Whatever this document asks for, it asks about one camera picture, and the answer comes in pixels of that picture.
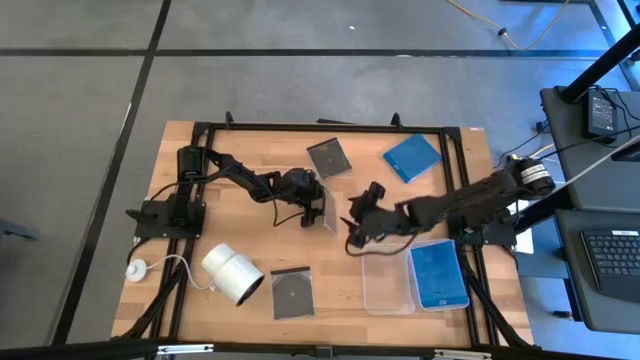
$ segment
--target blue notebook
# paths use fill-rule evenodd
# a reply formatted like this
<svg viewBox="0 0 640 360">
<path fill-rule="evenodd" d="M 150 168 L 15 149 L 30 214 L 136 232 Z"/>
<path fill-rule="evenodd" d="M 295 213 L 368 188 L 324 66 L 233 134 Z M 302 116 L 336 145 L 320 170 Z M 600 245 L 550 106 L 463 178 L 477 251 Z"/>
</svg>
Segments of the blue notebook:
<svg viewBox="0 0 640 360">
<path fill-rule="evenodd" d="M 423 309 L 459 309 L 469 305 L 452 240 L 412 248 L 411 265 Z"/>
<path fill-rule="evenodd" d="M 384 153 L 383 157 L 407 184 L 442 158 L 422 134 L 411 135 Z"/>
</svg>

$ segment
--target wooden tabletop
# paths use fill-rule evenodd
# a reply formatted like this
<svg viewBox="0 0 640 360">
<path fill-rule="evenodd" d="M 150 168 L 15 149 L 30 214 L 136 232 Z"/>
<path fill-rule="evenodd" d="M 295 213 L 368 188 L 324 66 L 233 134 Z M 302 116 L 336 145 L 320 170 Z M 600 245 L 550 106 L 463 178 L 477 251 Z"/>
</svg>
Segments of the wooden tabletop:
<svg viewBox="0 0 640 360">
<path fill-rule="evenodd" d="M 189 144 L 192 129 L 193 122 L 167 122 L 149 194 L 176 180 L 176 151 Z M 374 180 L 387 190 L 380 202 L 386 208 L 408 198 L 446 192 L 442 164 L 437 164 L 411 184 L 404 184 L 383 160 L 382 154 L 406 139 L 407 134 L 216 131 L 213 148 L 232 154 L 258 174 L 276 170 L 284 173 L 292 167 L 311 168 L 306 148 L 333 137 L 338 137 L 353 165 L 347 174 L 324 184 L 336 200 L 339 216 L 348 217 L 350 202 L 347 199 L 362 194 Z M 437 136 L 425 137 L 439 151 Z M 470 181 L 488 176 L 491 160 L 484 130 L 463 128 L 462 138 Z M 452 141 L 448 147 L 454 164 L 455 184 L 459 187 Z M 369 314 L 364 308 L 362 260 L 344 253 L 347 236 L 344 224 L 339 225 L 336 235 L 321 224 L 302 229 L 297 219 L 274 228 L 272 203 L 253 202 L 245 190 L 226 179 L 207 184 L 204 201 L 207 203 L 206 220 L 202 236 L 196 242 L 191 266 L 196 282 L 206 284 L 210 281 L 200 262 L 214 246 L 223 242 L 247 255 L 266 278 L 240 307 L 235 307 L 219 291 L 196 290 L 189 285 L 179 339 L 277 344 L 470 345 L 464 310 L 424 312 L 417 306 L 411 315 Z M 283 219 L 300 209 L 278 202 L 278 211 Z M 440 224 L 424 236 L 447 238 L 447 228 Z M 151 264 L 162 259 L 166 249 L 167 240 L 154 239 L 142 246 L 133 258 L 142 258 Z M 513 259 L 504 249 L 494 246 L 485 246 L 484 254 L 493 300 L 520 336 L 532 342 Z M 269 273 L 299 266 L 311 268 L 316 313 L 312 317 L 274 320 Z M 162 266 L 157 266 L 140 283 L 125 281 L 113 335 L 127 331 L 143 313 L 158 291 L 161 272 Z M 168 304 L 161 330 L 165 335 L 172 299 Z M 484 314 L 475 296 L 474 304 L 481 340 L 487 342 Z"/>
</svg>

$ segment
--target white cylinder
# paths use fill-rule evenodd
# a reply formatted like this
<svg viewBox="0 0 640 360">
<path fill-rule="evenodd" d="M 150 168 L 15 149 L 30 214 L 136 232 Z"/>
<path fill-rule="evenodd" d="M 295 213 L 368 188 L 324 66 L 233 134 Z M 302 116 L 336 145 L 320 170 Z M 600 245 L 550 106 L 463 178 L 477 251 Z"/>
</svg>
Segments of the white cylinder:
<svg viewBox="0 0 640 360">
<path fill-rule="evenodd" d="M 213 286 L 236 306 L 242 305 L 264 279 L 264 275 L 246 256 L 236 254 L 224 243 L 209 251 L 201 264 L 213 278 Z"/>
</svg>

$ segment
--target power adapter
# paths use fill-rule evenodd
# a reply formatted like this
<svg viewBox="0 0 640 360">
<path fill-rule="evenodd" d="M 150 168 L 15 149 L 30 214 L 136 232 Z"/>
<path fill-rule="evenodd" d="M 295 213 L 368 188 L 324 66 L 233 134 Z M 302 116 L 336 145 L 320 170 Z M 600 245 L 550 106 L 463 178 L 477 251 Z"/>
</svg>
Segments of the power adapter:
<svg viewBox="0 0 640 360">
<path fill-rule="evenodd" d="M 601 92 L 589 90 L 583 97 L 582 106 L 582 136 L 586 139 L 604 136 L 598 142 L 614 142 L 616 136 L 608 136 L 618 131 L 616 108 L 613 104 Z"/>
</svg>

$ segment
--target black keyboard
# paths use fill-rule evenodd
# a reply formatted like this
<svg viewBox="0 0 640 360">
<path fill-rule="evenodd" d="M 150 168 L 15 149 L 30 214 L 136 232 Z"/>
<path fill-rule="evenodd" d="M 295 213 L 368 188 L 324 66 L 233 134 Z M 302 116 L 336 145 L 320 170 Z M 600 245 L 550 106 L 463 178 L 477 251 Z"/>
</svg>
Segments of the black keyboard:
<svg viewBox="0 0 640 360">
<path fill-rule="evenodd" d="M 640 302 L 640 231 L 592 230 L 581 235 L 598 290 Z"/>
</svg>

